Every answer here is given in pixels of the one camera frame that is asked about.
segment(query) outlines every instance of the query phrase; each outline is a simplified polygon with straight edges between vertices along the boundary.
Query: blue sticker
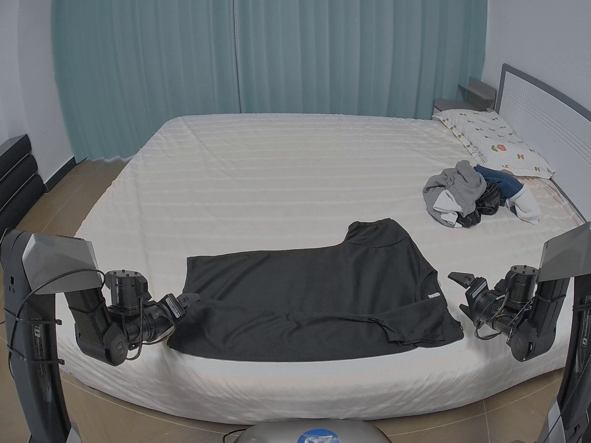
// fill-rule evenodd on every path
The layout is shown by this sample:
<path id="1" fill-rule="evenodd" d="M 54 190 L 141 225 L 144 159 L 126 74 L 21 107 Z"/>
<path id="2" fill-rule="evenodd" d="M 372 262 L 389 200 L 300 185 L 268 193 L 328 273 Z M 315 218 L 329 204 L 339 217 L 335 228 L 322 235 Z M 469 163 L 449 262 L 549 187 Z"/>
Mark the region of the blue sticker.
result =
<path id="1" fill-rule="evenodd" d="M 297 443 L 340 443 L 336 433 L 323 428 L 308 430 L 298 439 Z"/>

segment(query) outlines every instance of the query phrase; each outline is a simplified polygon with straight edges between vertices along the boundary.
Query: white headboard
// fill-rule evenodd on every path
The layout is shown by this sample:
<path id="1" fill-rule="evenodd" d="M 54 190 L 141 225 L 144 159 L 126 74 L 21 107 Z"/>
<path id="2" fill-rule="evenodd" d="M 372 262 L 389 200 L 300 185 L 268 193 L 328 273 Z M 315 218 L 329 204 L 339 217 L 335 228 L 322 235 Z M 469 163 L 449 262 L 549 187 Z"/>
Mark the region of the white headboard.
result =
<path id="1" fill-rule="evenodd" d="M 591 220 L 591 112 L 538 80 L 503 64 L 495 111 L 556 173 L 552 181 Z"/>

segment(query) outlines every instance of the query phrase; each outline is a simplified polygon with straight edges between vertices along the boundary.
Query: black t-shirt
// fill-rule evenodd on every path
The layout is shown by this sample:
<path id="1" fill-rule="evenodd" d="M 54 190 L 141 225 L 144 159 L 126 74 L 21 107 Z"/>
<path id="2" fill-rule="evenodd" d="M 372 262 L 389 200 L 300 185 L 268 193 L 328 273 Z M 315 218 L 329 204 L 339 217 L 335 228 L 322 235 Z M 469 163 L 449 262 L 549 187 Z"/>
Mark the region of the black t-shirt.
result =
<path id="1" fill-rule="evenodd" d="M 189 307 L 168 345 L 236 361 L 326 361 L 463 338 L 437 271 L 390 218 L 335 246 L 187 259 Z"/>

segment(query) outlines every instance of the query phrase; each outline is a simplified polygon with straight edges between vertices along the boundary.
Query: tiled floor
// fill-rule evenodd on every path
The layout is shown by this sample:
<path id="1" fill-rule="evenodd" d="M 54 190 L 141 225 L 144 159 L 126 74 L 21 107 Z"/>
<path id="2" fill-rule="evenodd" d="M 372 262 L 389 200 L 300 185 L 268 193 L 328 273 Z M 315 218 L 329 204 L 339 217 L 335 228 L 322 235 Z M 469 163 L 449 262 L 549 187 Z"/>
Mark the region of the tiled floor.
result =
<path id="1" fill-rule="evenodd" d="M 124 165 L 122 161 L 79 164 L 36 203 L 19 228 L 74 235 Z M 5 341 L 5 333 L 0 325 L 0 340 Z M 374 424 L 396 443 L 510 443 L 515 439 L 530 443 L 540 432 L 561 376 L 561 370 L 554 371 L 459 409 Z M 145 409 L 90 389 L 70 375 L 63 376 L 62 382 L 70 416 L 85 443 L 219 443 L 224 433 L 240 428 Z M 6 365 L 6 348 L 0 346 L 0 442 L 25 443 L 27 439 L 26 422 Z"/>

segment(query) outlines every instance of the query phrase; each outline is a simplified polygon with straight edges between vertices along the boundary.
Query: teal curtain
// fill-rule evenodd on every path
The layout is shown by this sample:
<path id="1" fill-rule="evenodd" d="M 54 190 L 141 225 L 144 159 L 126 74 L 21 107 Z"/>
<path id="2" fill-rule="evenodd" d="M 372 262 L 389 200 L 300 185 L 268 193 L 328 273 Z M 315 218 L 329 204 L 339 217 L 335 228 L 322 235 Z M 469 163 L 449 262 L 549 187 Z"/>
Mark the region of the teal curtain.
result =
<path id="1" fill-rule="evenodd" d="M 243 112 L 430 118 L 480 78 L 486 0 L 236 0 Z"/>
<path id="2" fill-rule="evenodd" d="M 81 160 L 184 114 L 429 118 L 481 76 L 486 0 L 53 0 L 52 18 Z"/>
<path id="3" fill-rule="evenodd" d="M 167 120 L 240 112 L 233 0 L 53 0 L 77 161 L 135 154 Z"/>

